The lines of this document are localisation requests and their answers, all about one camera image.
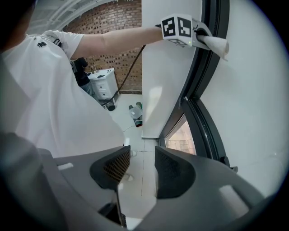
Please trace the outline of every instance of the black mesh pad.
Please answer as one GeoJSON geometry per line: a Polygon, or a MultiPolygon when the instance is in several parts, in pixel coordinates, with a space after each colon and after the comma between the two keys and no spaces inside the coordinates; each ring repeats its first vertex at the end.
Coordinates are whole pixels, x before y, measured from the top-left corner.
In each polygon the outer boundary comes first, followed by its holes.
{"type": "Polygon", "coordinates": [[[158,199],[178,197],[194,183],[196,173],[193,166],[165,150],[156,149],[154,165],[158,171],[158,199]]]}
{"type": "Polygon", "coordinates": [[[91,165],[89,172],[91,177],[100,187],[116,191],[130,162],[131,147],[125,146],[117,152],[94,162],[91,165]]]}

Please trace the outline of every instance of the person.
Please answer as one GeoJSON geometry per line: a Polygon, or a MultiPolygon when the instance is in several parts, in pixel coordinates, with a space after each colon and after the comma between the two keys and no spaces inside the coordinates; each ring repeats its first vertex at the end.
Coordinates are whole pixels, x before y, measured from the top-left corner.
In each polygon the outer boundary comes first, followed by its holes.
{"type": "Polygon", "coordinates": [[[77,60],[70,61],[70,64],[78,86],[80,86],[88,95],[92,96],[97,102],[99,102],[91,86],[91,82],[84,71],[84,68],[88,66],[85,58],[81,57],[77,60]]]}
{"type": "Polygon", "coordinates": [[[117,54],[163,39],[160,28],[105,34],[46,31],[27,35],[34,6],[20,19],[2,49],[4,64],[28,98],[14,131],[53,157],[98,152],[124,143],[121,128],[78,86],[70,60],[117,54]],[[61,47],[48,37],[59,39],[61,47]]]}

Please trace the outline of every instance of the bottle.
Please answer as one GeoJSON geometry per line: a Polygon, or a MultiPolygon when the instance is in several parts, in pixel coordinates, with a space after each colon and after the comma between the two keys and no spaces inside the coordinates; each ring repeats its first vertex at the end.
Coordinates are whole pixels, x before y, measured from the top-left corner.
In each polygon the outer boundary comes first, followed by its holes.
{"type": "Polygon", "coordinates": [[[142,111],[138,106],[130,108],[130,112],[131,112],[131,117],[135,120],[142,116],[142,111]]]}

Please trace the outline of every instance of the white wall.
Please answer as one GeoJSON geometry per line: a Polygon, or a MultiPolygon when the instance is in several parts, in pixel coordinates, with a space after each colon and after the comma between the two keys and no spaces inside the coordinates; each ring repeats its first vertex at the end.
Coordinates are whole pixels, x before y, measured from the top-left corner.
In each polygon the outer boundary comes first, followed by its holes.
{"type": "Polygon", "coordinates": [[[289,61],[275,29],[251,2],[230,1],[228,62],[201,97],[232,166],[265,196],[288,167],[289,61]]]}
{"type": "MultiPolygon", "coordinates": [[[[142,0],[142,26],[161,23],[173,13],[201,19],[201,0],[142,0]]],[[[168,41],[146,46],[142,53],[143,137],[158,138],[186,81],[195,48],[168,41]]]]}

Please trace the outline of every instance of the dark window frame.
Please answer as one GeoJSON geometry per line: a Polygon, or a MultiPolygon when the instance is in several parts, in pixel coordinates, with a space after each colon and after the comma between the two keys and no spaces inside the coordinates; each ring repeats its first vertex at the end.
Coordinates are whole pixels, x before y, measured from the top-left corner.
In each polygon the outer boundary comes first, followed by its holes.
{"type": "MultiPolygon", "coordinates": [[[[229,11],[229,1],[204,0],[201,21],[208,26],[213,36],[226,38],[229,11]]],[[[219,60],[220,58],[212,51],[196,48],[184,87],[159,136],[159,145],[165,147],[165,138],[184,114],[194,139],[196,154],[229,165],[214,121],[200,100],[219,60]]]]}

